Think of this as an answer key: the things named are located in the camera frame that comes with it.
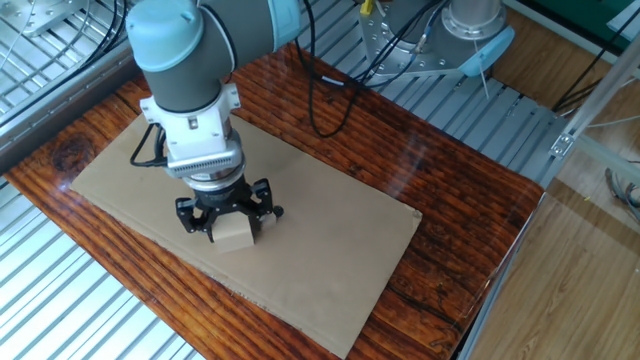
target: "cardboard sheet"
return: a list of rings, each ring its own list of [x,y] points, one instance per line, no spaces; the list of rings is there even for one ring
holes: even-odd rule
[[[241,119],[232,124],[242,137],[247,181],[268,178],[274,204],[285,210],[252,247],[218,253],[206,235],[185,232],[174,200],[192,197],[191,189],[162,169],[129,165],[147,126],[142,117],[72,188],[344,358],[421,215]],[[139,159],[151,157],[147,145]]]

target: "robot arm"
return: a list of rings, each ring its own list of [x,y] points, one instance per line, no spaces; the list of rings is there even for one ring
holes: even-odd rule
[[[294,39],[298,2],[203,0],[196,7],[190,0],[145,0],[133,7],[126,28],[153,94],[141,100],[141,108],[166,134],[167,173],[196,194],[176,201],[186,230],[211,234],[217,216],[233,211],[260,221],[281,214],[266,179],[253,186],[244,180],[240,136],[229,122],[240,98],[235,85],[220,80]],[[199,218],[193,216],[196,208],[202,210]]]

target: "glossy wooden tabletop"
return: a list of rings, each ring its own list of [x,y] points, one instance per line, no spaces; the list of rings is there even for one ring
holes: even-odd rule
[[[242,101],[236,114],[424,214],[349,357],[449,358],[542,189],[374,92],[358,98],[344,131],[322,140],[309,125],[307,81],[290,48],[249,64],[233,75]],[[69,190],[149,95],[144,79],[133,79],[6,178],[203,356],[332,358]],[[321,130],[339,123],[350,97],[316,86]]]

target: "light blue mount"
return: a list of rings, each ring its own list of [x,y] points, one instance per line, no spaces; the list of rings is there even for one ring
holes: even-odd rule
[[[482,70],[487,70],[507,50],[516,32],[511,26],[507,26],[489,43],[470,57],[458,70],[469,77],[478,76]]]
[[[203,32],[202,14],[190,0],[145,0],[127,16],[133,57],[149,72],[180,63],[196,48]]]
[[[298,36],[300,8],[296,0],[256,1],[268,1],[274,51]],[[238,19],[244,11],[251,10],[238,9]],[[191,0],[145,0],[136,4],[127,16],[133,56],[138,66],[148,72],[176,66],[196,48],[203,32],[202,13]]]
[[[300,7],[297,0],[269,0],[273,24],[273,51],[300,33]]]

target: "metal grating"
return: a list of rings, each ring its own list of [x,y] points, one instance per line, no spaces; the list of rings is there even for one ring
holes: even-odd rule
[[[0,70],[0,126],[23,106],[33,103],[45,91],[50,90],[55,85],[55,80],[69,76],[106,35],[113,19],[113,2],[76,1],[85,1],[86,5],[41,35],[21,36],[17,40]],[[20,30],[22,27],[16,28],[4,19],[0,20],[2,60],[7,56]]]
[[[3,359],[203,359],[0,178]]]
[[[356,75],[368,67],[359,8],[350,1],[317,0],[316,54],[338,70]],[[304,6],[300,44],[311,38]],[[489,158],[547,187],[562,164],[548,150],[566,121],[504,84],[489,79],[489,99],[480,78],[462,74],[400,78],[378,90]]]

